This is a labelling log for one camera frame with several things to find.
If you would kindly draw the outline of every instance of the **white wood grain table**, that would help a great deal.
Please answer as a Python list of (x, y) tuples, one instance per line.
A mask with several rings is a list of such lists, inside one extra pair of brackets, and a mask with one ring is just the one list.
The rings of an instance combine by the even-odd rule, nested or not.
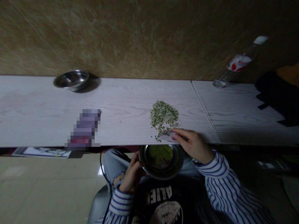
[(101, 78), (93, 91), (75, 93), (53, 80), (0, 76), (0, 147), (64, 146), (82, 109), (102, 110), (95, 143), (158, 144), (149, 118), (157, 100), (179, 111), (181, 128), (220, 143), (190, 81)]
[(212, 82), (192, 81), (223, 144), (294, 146), (299, 127), (285, 127), (283, 116), (271, 107), (257, 108), (262, 101), (253, 84), (231, 84), (215, 88)]

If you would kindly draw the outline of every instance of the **metal bowl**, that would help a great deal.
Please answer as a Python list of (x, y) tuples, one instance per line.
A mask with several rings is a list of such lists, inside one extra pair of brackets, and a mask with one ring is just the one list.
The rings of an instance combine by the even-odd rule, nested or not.
[(75, 70), (57, 76), (53, 84), (58, 88), (68, 89), (70, 91), (79, 91), (87, 87), (89, 73), (82, 70)]
[(150, 145), (140, 146), (139, 160), (144, 164), (143, 169), (151, 177), (158, 180), (169, 180), (174, 178), (182, 169), (184, 158), (183, 149), (180, 145), (169, 145), (172, 148), (173, 157), (171, 160), (164, 160), (161, 164), (156, 164), (150, 157)]

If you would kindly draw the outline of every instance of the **black wire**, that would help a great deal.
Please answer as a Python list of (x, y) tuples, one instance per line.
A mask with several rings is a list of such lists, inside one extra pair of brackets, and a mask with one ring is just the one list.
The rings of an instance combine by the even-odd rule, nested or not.
[(107, 179), (106, 175), (104, 174), (104, 171), (103, 171), (103, 167), (102, 167), (102, 151), (100, 152), (100, 164), (101, 164), (101, 169), (102, 169), (102, 173), (103, 173), (103, 176), (105, 177), (107, 183), (109, 184), (109, 190), (110, 190), (110, 199), (109, 199), (109, 204), (107, 206), (107, 209), (106, 209), (106, 212), (105, 212), (105, 215), (104, 215), (104, 218), (103, 218), (103, 223), (105, 223), (105, 220), (106, 220), (106, 216), (108, 214), (108, 210), (109, 210), (109, 205), (111, 203), (111, 199), (112, 199), (112, 185), (111, 183), (109, 182), (109, 180)]

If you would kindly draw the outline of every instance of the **blue striped sleeve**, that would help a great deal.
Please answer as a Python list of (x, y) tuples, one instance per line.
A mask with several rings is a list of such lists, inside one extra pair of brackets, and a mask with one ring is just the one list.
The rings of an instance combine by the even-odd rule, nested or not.
[(195, 167), (205, 178), (206, 190), (214, 210), (225, 213), (233, 223), (275, 223), (258, 197), (242, 185), (226, 158), (213, 150), (215, 158)]
[(134, 194), (121, 192), (118, 185), (113, 193), (105, 222), (103, 222), (102, 217), (95, 223), (128, 224), (129, 215), (133, 207), (133, 201)]
[(225, 157), (213, 150), (215, 158), (208, 164), (202, 165), (197, 160), (192, 160), (198, 171), (206, 176), (213, 178), (223, 178), (229, 173), (229, 165)]

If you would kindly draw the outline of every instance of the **orange object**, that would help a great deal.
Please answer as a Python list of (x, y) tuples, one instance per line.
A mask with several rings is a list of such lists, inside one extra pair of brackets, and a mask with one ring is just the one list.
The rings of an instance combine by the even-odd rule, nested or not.
[(276, 74), (284, 81), (299, 88), (299, 62), (294, 66), (284, 66), (276, 70)]

